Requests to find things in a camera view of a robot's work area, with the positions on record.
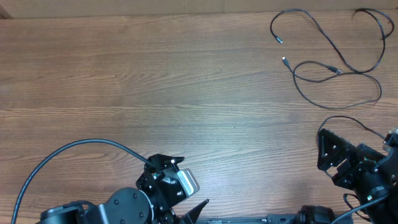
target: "wire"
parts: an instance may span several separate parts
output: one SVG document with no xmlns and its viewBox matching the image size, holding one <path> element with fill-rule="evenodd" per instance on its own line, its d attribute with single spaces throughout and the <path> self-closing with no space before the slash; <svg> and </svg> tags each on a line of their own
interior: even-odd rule
<svg viewBox="0 0 398 224">
<path fill-rule="evenodd" d="M 392 32 L 394 31 L 394 28 L 395 28 L 395 27 L 394 27 L 394 22 L 392 21 L 392 19 L 391 19 L 387 14 L 385 14 L 385 13 L 383 13 L 383 12 L 381 12 L 381 11 L 375 10 L 375 9 L 361 8 L 361 9 L 357 9 L 357 10 L 354 11 L 353 16 L 354 16 L 357 12 L 365 12 L 365 13 L 369 14 L 369 15 L 377 22 L 377 24 L 378 24 L 378 26 L 379 26 L 379 28 L 380 28 L 380 31 L 381 31 L 381 36 L 382 36 L 382 39 L 381 39 L 381 40 L 382 40 L 382 42 L 383 42 L 382 52 L 381 52 L 380 57 L 379 57 L 379 59 L 377 60 L 376 64 L 374 64 L 374 66 L 371 67 L 370 69 L 367 69 L 367 70 L 364 70 L 364 71 L 359 71 L 359 70 L 355 69 L 354 67 L 352 67 L 352 66 L 347 62 L 347 60 L 344 58 L 343 54 L 338 50 L 337 46 L 336 46 L 336 45 L 333 43 L 333 41 L 326 35 L 325 31 L 323 31 L 323 29 L 320 27 L 319 23 L 318 23 L 318 22 L 315 20 L 315 18 L 314 18 L 309 12 L 307 12 L 306 10 L 303 10 L 303 9 L 286 9 L 286 10 L 283 10 L 283 11 L 281 11 L 280 13 L 278 13 L 278 14 L 272 19 L 271 24 L 270 24 L 270 31 L 271 31 L 271 34 L 276 38 L 276 40 L 277 40 L 279 43 L 283 44 L 283 41 L 282 41 L 282 39 L 281 39 L 279 36 L 277 36 L 277 35 L 274 33 L 274 31 L 272 30 L 272 24 L 274 23 L 275 19 L 278 18 L 278 17 L 279 17 L 280 15 L 282 15 L 283 13 L 292 12 L 292 11 L 299 11 L 299 12 L 304 12 L 304 13 L 306 13 L 306 14 L 314 21 L 315 25 L 317 25 L 318 30 L 319 30 L 319 31 L 326 37 L 326 39 L 329 41 L 329 43 L 330 43 L 331 46 L 334 48 L 334 50 L 336 51 L 336 53 L 339 55 L 339 57 L 340 57 L 340 59 L 343 61 L 343 63 L 352 71 L 352 72 L 341 73 L 341 70 L 339 70 L 339 69 L 337 69 L 337 68 L 335 68 L 335 67 L 333 67 L 333 66 L 325 65 L 324 63 L 320 63 L 320 62 L 316 62 L 316 61 L 305 61 L 305 62 L 302 62 L 302 63 L 298 64 L 298 65 L 292 70 L 292 69 L 290 68 L 290 66 L 289 66 L 289 63 L 288 63 L 287 59 L 286 59 L 286 58 L 283 58 L 282 60 L 284 61 L 285 65 L 286 65 L 287 68 L 290 70 L 290 72 L 292 72 L 292 74 L 293 74 L 294 85 L 296 86 L 298 92 L 299 92 L 308 102 L 312 103 L 313 105 L 319 106 L 319 107 L 324 108 L 324 109 L 333 109 L 333 110 L 350 108 L 350 107 L 353 107 L 353 106 L 358 106 L 358 105 L 362 105 L 362 104 L 365 104 L 365 103 L 371 103 L 371 102 L 375 102 L 375 101 L 380 100 L 380 98 L 381 98 L 381 96 L 382 96 L 382 87 L 381 87 L 381 84 L 380 84 L 379 81 L 377 81 L 374 77 L 372 77 L 372 76 L 370 76 L 370 75 L 367 75 L 367 74 L 365 74 L 365 73 L 368 73 L 368 72 L 374 70 L 374 69 L 380 64 L 380 61 L 381 61 L 381 59 L 382 59 L 382 57 L 383 57 L 383 55 L 384 55 L 384 51 L 385 51 L 385 49 L 386 49 L 386 38 L 389 37 L 389 36 L 392 34 Z M 379 19 L 378 19 L 376 16 L 374 16 L 372 13 L 370 13 L 370 11 L 376 12 L 376 13 L 378 13 L 378 14 L 384 16 L 386 19 L 389 20 L 389 22 L 391 23 L 392 29 L 391 29 L 391 31 L 390 31 L 388 34 L 386 34 L 386 35 L 384 34 L 384 29 L 383 29 L 383 26 L 381 25 Z M 320 65 L 320 66 L 322 66 L 322 67 L 325 67 L 325 68 L 329 69 L 330 71 L 335 72 L 336 75 L 332 75 L 332 76 L 330 76 L 330 77 L 328 77 L 328 78 L 325 78 L 325 79 L 323 79 L 323 80 L 312 80 L 312 79 L 308 79 L 308 78 L 304 78 L 304 77 L 298 76 L 298 75 L 296 74 L 296 72 L 295 72 L 296 69 L 298 69 L 299 66 L 302 66 L 302 65 L 307 64 L 307 63 L 314 63 L 314 64 Z M 322 83 L 322 82 L 325 82 L 325 81 L 327 81 L 327 80 L 331 80 L 332 78 L 340 77 L 340 76 L 343 76 L 343 75 L 364 75 L 365 77 L 368 77 L 368 78 L 374 80 L 374 81 L 377 83 L 377 85 L 378 85 L 378 87 L 379 87 L 379 89 L 380 89 L 380 94 L 379 94 L 379 96 L 378 96 L 376 99 L 373 99 L 373 100 L 367 100 L 367 101 L 363 101 L 363 102 L 360 102 L 360 103 L 355 103 L 355 104 L 348 105 L 348 106 L 342 106 L 342 107 L 329 107 L 329 106 L 323 106 L 323 105 L 320 105 L 320 104 L 318 104 L 318 103 L 315 103 L 315 102 L 311 101 L 308 97 L 306 97 L 306 96 L 304 95 L 304 93 L 301 91 L 301 89 L 299 88 L 299 86 L 298 86 L 298 84 L 297 84 L 297 81 L 296 81 L 296 78 L 299 78 L 299 79 L 305 80 L 305 81 L 307 81 L 307 82 Z"/>
<path fill-rule="evenodd" d="M 306 99 L 308 102 L 312 103 L 312 104 L 315 105 L 315 106 L 319 106 L 319 107 L 321 107 L 321 108 L 329 109 L 329 110 L 346 109 L 346 108 L 350 108 L 350 107 L 353 107 L 353 106 L 362 105 L 362 104 L 365 104 L 365 103 L 376 102 L 376 101 L 380 100 L 380 98 L 381 98 L 381 96 L 382 96 L 382 87 L 381 87 L 380 82 L 379 82 L 377 79 L 375 79 L 374 77 L 372 77 L 371 75 L 368 75 L 368 74 L 365 74 L 365 73 L 355 73 L 355 72 L 340 73 L 340 70 L 338 70 L 338 69 L 335 68 L 335 67 L 332 67 L 332 66 L 329 66 L 329 65 L 325 65 L 325 64 L 320 63 L 320 62 L 315 62 L 315 61 L 305 61 L 305 62 L 302 62 L 302 63 L 298 64 L 298 65 L 294 68 L 294 70 L 292 70 L 291 67 L 290 67 L 290 65 L 289 65 L 289 62 L 287 61 L 287 59 L 286 59 L 285 57 L 282 58 L 282 61 L 284 61 L 286 67 L 290 70 L 290 72 L 292 72 L 292 74 L 293 74 L 293 82 L 294 82 L 294 85 L 296 86 L 297 91 L 304 97 L 304 99 Z M 305 65 L 305 64 L 307 64 L 307 63 L 314 63 L 314 64 L 317 64 L 317 65 L 323 66 L 323 67 L 325 67 L 325 68 L 328 68 L 329 70 L 334 70 L 334 69 L 335 69 L 335 70 L 336 70 L 336 71 L 335 71 L 335 72 L 336 72 L 336 75 L 332 75 L 332 76 L 330 76 L 330 77 L 328 77 L 328 78 L 325 78 L 325 79 L 322 79 L 322 80 L 312 80 L 312 79 L 304 78 L 304 77 L 301 77 L 301 76 L 297 75 L 297 74 L 296 74 L 296 69 L 298 69 L 300 66 Z M 378 86 L 378 88 L 379 88 L 379 96 L 378 96 L 376 99 L 373 99 L 373 100 L 366 100 L 366 101 L 362 101 L 362 102 L 359 102 L 359 103 L 354 103 L 354 104 L 347 105 L 347 106 L 340 106 L 340 107 L 324 106 L 324 105 L 318 104 L 318 103 L 316 103 L 316 102 L 310 100 L 307 96 L 305 96 L 305 94 L 301 91 L 301 89 L 300 89 L 300 87 L 299 87 L 299 84 L 297 83 L 297 80 L 296 80 L 296 78 L 299 78 L 299 79 L 305 80 L 305 81 L 307 81 L 307 82 L 322 83 L 322 82 L 331 80 L 332 78 L 341 77 L 341 76 L 343 76 L 343 75 L 363 75 L 363 76 L 365 76 L 365 77 L 368 77 L 368 78 L 374 80 L 374 81 L 377 83 L 377 86 Z"/>
<path fill-rule="evenodd" d="M 372 205 L 375 205 L 375 204 L 377 204 L 377 203 L 379 203 L 379 202 L 385 200 L 386 198 L 388 198 L 388 194 L 385 195 L 385 196 L 383 196 L 383 197 L 381 197 L 381 198 L 375 199 L 375 200 L 373 200 L 373 201 L 371 201 L 371 202 L 368 202 L 368 203 L 365 203 L 365 204 L 360 205 L 360 206 L 358 206 L 358 207 L 355 207 L 355 208 L 351 209 L 350 211 L 345 212 L 344 214 L 342 214 L 342 215 L 340 215 L 339 217 L 337 217 L 335 220 L 333 220 L 333 222 L 332 222 L 331 224 L 336 224 L 337 221 L 339 221 L 339 220 L 341 220 L 341 219 L 347 217 L 348 215 L 351 215 L 351 214 L 354 213 L 354 212 L 357 212 L 357 211 L 359 211 L 359 210 L 362 210 L 362 209 L 368 208 L 368 207 L 370 207 L 370 206 L 372 206 Z"/>
<path fill-rule="evenodd" d="M 343 199 L 344 199 L 344 201 L 346 202 L 346 204 L 349 206 L 349 208 L 350 209 L 354 209 L 353 208 L 353 206 L 348 202 L 348 200 L 347 200 L 347 196 L 353 196 L 354 198 L 356 198 L 358 201 L 359 201 L 359 199 L 358 199 L 358 197 L 355 195 L 355 194 L 344 194 L 343 195 Z M 359 217 L 361 217 L 363 220 L 366 220 L 366 221 L 368 221 L 368 222 L 370 222 L 371 221 L 371 219 L 370 218 L 366 218 L 366 217 L 364 217 L 364 216 L 362 216 L 362 215 L 360 215 L 358 212 L 355 212 L 355 214 L 357 214 Z"/>
<path fill-rule="evenodd" d="M 322 122 L 321 126 L 319 126 L 318 133 L 321 131 L 322 127 L 326 124 L 326 122 L 327 122 L 329 119 L 332 119 L 332 118 L 347 118 L 347 119 L 352 119 L 353 121 L 355 121 L 355 122 L 357 122 L 358 124 L 360 124 L 365 130 L 370 131 L 370 132 L 372 132 L 373 134 L 378 135 L 378 136 L 379 136 L 380 138 L 382 138 L 382 139 L 385 139 L 385 138 L 386 138 L 386 137 L 383 136 L 382 134 L 380 134 L 380 133 L 374 131 L 373 129 L 370 129 L 370 128 L 366 127 L 362 122 L 358 121 L 357 119 L 352 118 L 352 117 L 349 117 L 349 116 L 343 116 L 343 115 L 334 115 L 334 116 L 330 116 L 330 117 L 328 117 L 327 119 L 325 119 L 325 120 Z"/>
<path fill-rule="evenodd" d="M 123 146 L 120 143 L 111 141 L 111 140 L 106 140 L 106 139 L 84 139 L 84 140 L 79 140 L 79 141 L 75 141 L 75 142 L 71 142 L 69 144 L 66 144 L 64 146 L 62 146 L 61 148 L 55 150 L 53 153 L 51 153 L 49 156 L 47 156 L 42 162 L 40 162 L 37 167 L 30 173 L 30 175 L 28 176 L 28 178 L 26 179 L 24 185 L 21 188 L 21 191 L 19 192 L 17 201 L 15 203 L 15 207 L 14 207 L 14 213 L 12 214 L 12 218 L 11 218 L 11 224 L 15 224 L 17 221 L 17 216 L 18 216 L 18 210 L 19 207 L 21 205 L 21 201 L 22 198 L 25 194 L 25 191 L 28 187 L 28 185 L 30 184 L 30 182 L 32 181 L 33 177 L 36 175 L 36 173 L 38 173 L 38 171 L 49 161 L 51 160 L 54 156 L 60 154 L 61 152 L 73 147 L 73 146 L 77 146 L 80 144 L 86 144 L 86 143 L 104 143 L 104 144 L 109 144 L 115 147 L 118 147 L 128 153 L 130 153 L 131 155 L 133 155 L 134 157 L 138 158 L 139 160 L 141 160 L 142 162 L 145 162 L 146 164 L 155 167 L 156 169 L 161 169 L 160 167 L 156 166 L 155 164 L 153 164 L 151 161 L 148 161 L 146 158 L 140 156 L 138 153 L 134 152 L 133 150 L 129 149 L 126 146 Z"/>
</svg>

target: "silver metal part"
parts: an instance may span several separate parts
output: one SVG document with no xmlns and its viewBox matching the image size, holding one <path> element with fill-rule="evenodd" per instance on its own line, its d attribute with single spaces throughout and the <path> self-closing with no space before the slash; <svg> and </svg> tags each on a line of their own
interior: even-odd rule
<svg viewBox="0 0 398 224">
<path fill-rule="evenodd" d="M 101 215 L 101 220 L 104 224 L 109 224 L 108 217 L 106 216 L 104 204 L 98 206 L 99 214 Z"/>
<path fill-rule="evenodd" d="M 396 133 L 396 134 L 398 134 L 398 128 L 392 128 L 388 133 L 389 133 L 389 134 L 391 134 L 391 133 Z"/>
<path fill-rule="evenodd" d="M 187 198 L 199 191 L 199 184 L 190 169 L 182 169 L 177 172 L 177 175 Z"/>
</svg>

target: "cable connector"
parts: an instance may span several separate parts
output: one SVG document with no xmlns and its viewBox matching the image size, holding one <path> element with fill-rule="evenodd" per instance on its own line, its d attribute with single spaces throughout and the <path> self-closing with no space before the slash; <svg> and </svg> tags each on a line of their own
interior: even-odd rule
<svg viewBox="0 0 398 224">
<path fill-rule="evenodd" d="M 336 73 L 336 75 L 340 75 L 340 73 L 341 73 L 341 70 L 338 69 L 338 68 L 336 68 L 336 67 L 333 67 L 333 66 L 326 66 L 326 68 L 328 68 L 328 69 L 331 70 L 332 72 Z"/>
<path fill-rule="evenodd" d="M 285 57 L 282 57 L 282 61 L 284 62 L 284 64 L 286 65 L 286 67 L 290 67 L 289 62 L 287 61 L 287 59 Z"/>
<path fill-rule="evenodd" d="M 280 44 L 283 44 L 284 42 L 282 41 L 282 39 L 281 38 L 279 38 L 279 37 L 275 37 L 276 38 L 276 40 L 278 40 L 278 42 L 280 43 Z"/>
</svg>

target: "wood grain surface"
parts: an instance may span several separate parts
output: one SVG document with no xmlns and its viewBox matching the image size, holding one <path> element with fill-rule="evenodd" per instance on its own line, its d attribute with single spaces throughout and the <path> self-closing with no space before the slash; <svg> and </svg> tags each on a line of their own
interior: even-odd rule
<svg viewBox="0 0 398 224">
<path fill-rule="evenodd" d="M 398 11 L 386 11 L 394 21 Z M 0 21 L 0 223 L 9 223 L 31 170 L 58 147 L 106 138 L 145 157 L 185 156 L 201 190 L 179 215 L 209 198 L 202 217 L 295 213 L 304 204 L 348 210 L 343 193 L 317 169 L 315 136 L 331 115 L 353 116 L 385 134 L 397 126 L 398 35 L 387 39 L 377 103 L 324 110 L 297 92 L 291 66 L 319 60 L 347 70 L 312 21 L 300 13 L 274 23 L 274 12 Z M 382 50 L 376 22 L 349 11 L 313 12 L 348 61 L 371 67 Z M 385 30 L 390 26 L 382 21 Z M 305 77 L 331 75 L 303 67 Z M 366 78 L 299 83 L 330 106 L 377 97 Z M 380 149 L 382 139 L 337 119 L 327 128 L 353 144 Z M 18 223 L 72 200 L 107 201 L 135 186 L 143 163 L 101 144 L 51 160 L 27 189 Z"/>
</svg>

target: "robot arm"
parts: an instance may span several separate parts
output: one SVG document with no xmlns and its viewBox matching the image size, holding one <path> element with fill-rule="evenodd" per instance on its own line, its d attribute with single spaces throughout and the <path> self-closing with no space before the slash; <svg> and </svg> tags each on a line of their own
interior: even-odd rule
<svg viewBox="0 0 398 224">
<path fill-rule="evenodd" d="M 120 189 L 107 202 L 97 206 L 81 201 L 51 208 L 41 214 L 37 224 L 194 224 L 208 200 L 181 218 L 172 209 L 199 191 L 191 171 L 180 170 L 177 166 L 184 157 L 156 154 L 148 160 L 163 169 L 146 164 L 136 189 Z"/>
</svg>

